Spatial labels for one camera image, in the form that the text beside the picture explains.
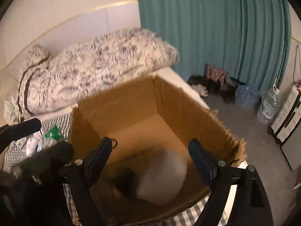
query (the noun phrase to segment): open cardboard box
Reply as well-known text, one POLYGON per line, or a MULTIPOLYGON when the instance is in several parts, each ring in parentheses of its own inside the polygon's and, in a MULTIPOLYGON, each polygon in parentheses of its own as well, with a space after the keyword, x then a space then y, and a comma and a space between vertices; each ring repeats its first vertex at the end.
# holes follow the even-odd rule
POLYGON ((90 193, 103 218, 114 218, 122 225, 159 222, 192 206, 209 192, 188 154, 190 139, 198 138, 204 149, 232 166, 245 159, 245 142, 234 137, 215 112, 153 76, 97 93, 73 109, 70 143, 74 160, 84 158, 105 136, 116 139, 118 146, 90 193), (126 197, 112 185, 111 179, 120 169, 130 168, 141 174, 160 147, 181 154, 187 161, 185 182, 168 204, 158 206, 126 197))

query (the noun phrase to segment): plastic water bottle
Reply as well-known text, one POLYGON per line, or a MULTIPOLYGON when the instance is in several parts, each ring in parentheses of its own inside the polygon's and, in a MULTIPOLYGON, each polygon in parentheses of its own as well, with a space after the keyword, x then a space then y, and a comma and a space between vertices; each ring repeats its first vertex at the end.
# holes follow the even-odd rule
POLYGON ((275 114, 280 107, 279 89, 275 85, 267 91, 261 101, 257 111, 257 119, 264 125, 270 125, 273 122, 275 114))

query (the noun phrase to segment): gray carpet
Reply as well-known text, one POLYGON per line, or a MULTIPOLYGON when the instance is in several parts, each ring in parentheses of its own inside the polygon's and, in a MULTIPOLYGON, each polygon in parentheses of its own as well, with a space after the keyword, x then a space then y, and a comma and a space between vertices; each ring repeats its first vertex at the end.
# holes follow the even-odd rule
POLYGON ((292 190, 298 171, 291 171, 280 147, 267 134, 267 127, 256 118, 255 111, 246 112, 235 104, 226 104, 220 96, 204 98, 211 109, 218 109, 218 118, 234 135, 247 141, 248 164, 254 165, 266 189, 273 214, 274 226, 280 226, 295 204, 292 190))

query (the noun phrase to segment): white wall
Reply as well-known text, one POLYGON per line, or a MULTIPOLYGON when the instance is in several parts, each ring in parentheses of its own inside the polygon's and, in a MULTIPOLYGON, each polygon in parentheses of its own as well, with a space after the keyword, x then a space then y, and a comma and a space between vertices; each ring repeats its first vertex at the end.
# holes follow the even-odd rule
POLYGON ((18 80, 18 74, 28 51, 34 44, 40 44, 47 48, 53 57, 66 47, 82 42, 86 39, 101 36, 124 28, 140 27, 138 2, 132 2, 119 6, 111 6, 85 13, 56 26, 47 31, 0 71, 0 86, 3 80, 14 77, 18 80))
MULTIPOLYGON (((293 72, 295 65, 295 56, 296 56, 296 47, 299 45, 301 49, 301 21, 299 20, 294 9, 290 7, 290 19, 292 26, 292 38, 290 42, 290 53, 288 56, 287 66, 283 76, 283 80, 280 86, 280 91, 283 94, 283 97, 286 98, 290 92, 291 86, 293 84, 293 72)), ((296 71, 295 71, 295 80, 301 79, 300 65, 299 65, 299 56, 297 55, 296 61, 296 71)))
POLYGON ((49 29, 118 1, 129 0, 14 0, 0 21, 0 70, 49 29))

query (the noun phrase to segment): teal curtain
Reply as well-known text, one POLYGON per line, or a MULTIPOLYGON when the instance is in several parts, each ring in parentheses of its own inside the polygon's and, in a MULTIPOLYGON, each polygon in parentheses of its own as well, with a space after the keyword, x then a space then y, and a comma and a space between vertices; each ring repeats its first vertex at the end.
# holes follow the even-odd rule
POLYGON ((290 48, 287 0, 138 0, 141 26, 157 32, 180 52, 174 70, 187 80, 206 64, 265 91, 290 48))

